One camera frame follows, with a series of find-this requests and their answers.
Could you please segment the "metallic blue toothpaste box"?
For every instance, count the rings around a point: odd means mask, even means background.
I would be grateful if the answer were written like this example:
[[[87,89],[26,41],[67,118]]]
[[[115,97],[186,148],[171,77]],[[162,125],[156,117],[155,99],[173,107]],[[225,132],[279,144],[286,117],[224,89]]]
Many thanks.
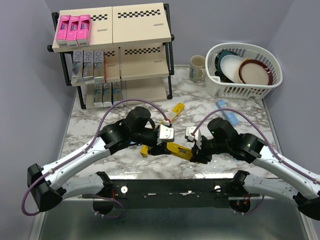
[[[103,86],[102,85],[94,86],[93,105],[95,108],[103,107]]]
[[[102,87],[102,104],[104,108],[112,106],[112,84],[110,82]]]
[[[112,103],[115,105],[122,100],[122,84],[120,81],[115,81],[112,83]]]

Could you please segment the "pink toothpaste box long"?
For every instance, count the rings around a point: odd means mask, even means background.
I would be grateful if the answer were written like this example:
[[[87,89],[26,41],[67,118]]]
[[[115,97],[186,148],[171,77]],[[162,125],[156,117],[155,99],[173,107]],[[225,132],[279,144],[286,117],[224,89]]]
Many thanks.
[[[66,44],[69,48],[78,47],[77,33],[79,26],[79,16],[71,16],[67,28]]]

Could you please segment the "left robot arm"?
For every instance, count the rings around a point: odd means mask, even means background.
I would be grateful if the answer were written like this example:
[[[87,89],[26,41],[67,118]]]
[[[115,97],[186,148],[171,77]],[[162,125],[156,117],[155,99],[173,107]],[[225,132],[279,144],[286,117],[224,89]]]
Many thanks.
[[[150,111],[137,106],[125,118],[99,127],[89,142],[69,155],[44,166],[37,163],[29,166],[25,195],[32,195],[39,212],[51,210],[62,200],[78,195],[107,197],[111,181],[106,173],[97,172],[76,180],[72,177],[93,163],[128,148],[131,143],[162,149],[174,140],[175,131],[170,120],[155,126]]]

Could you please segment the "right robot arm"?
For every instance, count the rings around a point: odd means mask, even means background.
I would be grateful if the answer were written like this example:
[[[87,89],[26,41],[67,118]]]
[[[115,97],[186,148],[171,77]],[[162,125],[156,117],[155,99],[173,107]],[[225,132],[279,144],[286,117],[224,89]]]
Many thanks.
[[[287,201],[307,217],[320,219],[319,174],[274,151],[265,140],[251,133],[238,133],[220,117],[211,120],[207,128],[212,139],[203,136],[195,126],[187,127],[185,131],[185,138],[194,142],[192,162],[207,164],[213,155],[228,154],[236,160],[263,168],[277,178],[264,179],[239,170],[230,183],[230,191],[236,196],[247,192]]]

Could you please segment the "red metallic toothpaste box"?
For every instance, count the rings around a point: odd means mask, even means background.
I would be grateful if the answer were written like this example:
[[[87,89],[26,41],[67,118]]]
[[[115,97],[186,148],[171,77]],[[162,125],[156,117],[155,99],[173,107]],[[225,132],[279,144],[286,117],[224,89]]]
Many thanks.
[[[84,66],[84,51],[76,50],[72,55],[72,76],[71,85],[79,86],[84,83],[83,66]]]

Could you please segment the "yellow toothpaste box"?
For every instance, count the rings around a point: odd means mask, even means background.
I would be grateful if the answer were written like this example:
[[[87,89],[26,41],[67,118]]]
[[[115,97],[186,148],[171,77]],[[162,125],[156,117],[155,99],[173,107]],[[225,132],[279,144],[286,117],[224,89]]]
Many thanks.
[[[143,158],[147,158],[149,153],[149,147],[147,145],[142,145],[141,150],[140,150],[140,154]]]
[[[185,108],[185,105],[181,102],[179,102],[170,112],[169,114],[167,115],[167,117],[173,121],[175,118],[177,118],[177,116],[179,114],[182,113],[182,111],[184,110]]]
[[[190,161],[193,156],[192,150],[190,148],[184,147],[174,142],[168,142],[166,144],[166,148],[173,156],[187,161]]]

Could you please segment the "pink toothpaste box diagonal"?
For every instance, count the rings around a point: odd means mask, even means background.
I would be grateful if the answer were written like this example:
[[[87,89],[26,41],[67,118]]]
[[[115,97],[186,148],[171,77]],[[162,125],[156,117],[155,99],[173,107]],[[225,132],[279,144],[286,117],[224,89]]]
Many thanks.
[[[58,21],[55,42],[61,47],[67,47],[67,33],[68,26],[71,16],[70,15],[61,15]]]

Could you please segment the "silver foil toothpaste box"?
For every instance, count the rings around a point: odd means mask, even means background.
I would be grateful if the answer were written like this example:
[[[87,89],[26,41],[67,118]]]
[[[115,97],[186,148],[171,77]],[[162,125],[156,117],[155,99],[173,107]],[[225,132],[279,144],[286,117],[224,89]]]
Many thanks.
[[[94,51],[85,50],[83,53],[83,81],[89,84],[94,80]]]

